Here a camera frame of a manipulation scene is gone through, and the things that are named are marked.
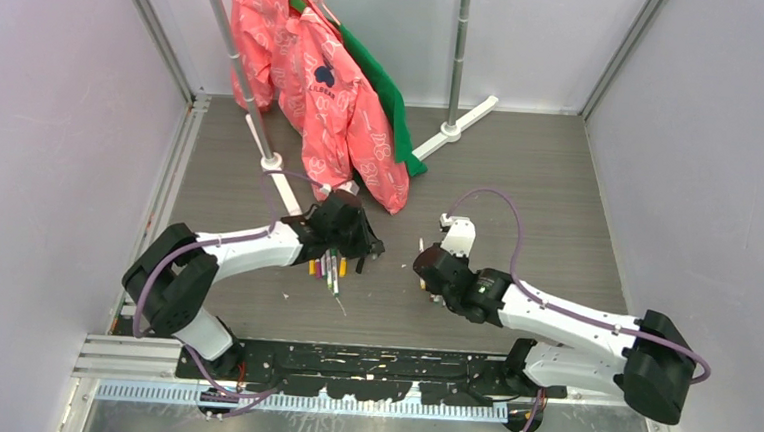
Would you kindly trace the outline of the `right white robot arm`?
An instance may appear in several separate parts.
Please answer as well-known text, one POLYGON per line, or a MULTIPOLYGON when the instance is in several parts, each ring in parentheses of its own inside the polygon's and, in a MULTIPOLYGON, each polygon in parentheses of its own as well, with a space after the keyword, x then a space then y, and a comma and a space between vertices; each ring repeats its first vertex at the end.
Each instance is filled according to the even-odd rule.
POLYGON ((633 317, 584 307, 500 270, 473 271, 438 244, 421 252, 412 268, 454 314, 538 337, 535 344, 520 339, 512 349, 503 370, 512 393, 581 388, 619 396, 650 420, 680 422, 703 362, 665 314, 649 309, 633 317))

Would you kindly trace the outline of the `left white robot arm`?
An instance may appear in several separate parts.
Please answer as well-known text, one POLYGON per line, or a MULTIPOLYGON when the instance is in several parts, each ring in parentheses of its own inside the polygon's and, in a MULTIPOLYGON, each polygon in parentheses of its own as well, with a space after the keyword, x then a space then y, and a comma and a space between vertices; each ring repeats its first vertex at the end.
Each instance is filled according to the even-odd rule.
POLYGON ((154 334, 181 341, 207 372, 224 380, 238 371, 241 355, 233 333, 204 306, 212 285, 254 270, 308 263, 331 251, 357 263, 385 251, 358 197, 341 189, 308 211, 262 228, 196 234, 174 223, 120 283, 154 334))

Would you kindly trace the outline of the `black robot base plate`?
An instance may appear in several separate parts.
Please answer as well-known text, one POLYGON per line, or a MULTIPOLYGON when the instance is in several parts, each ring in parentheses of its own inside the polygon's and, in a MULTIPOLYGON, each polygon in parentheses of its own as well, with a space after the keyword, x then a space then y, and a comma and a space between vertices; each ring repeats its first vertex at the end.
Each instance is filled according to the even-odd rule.
POLYGON ((287 396, 394 403, 415 388, 423 405, 486 407, 537 393, 495 354, 252 339, 236 345, 231 358, 208 369, 215 380, 287 396))

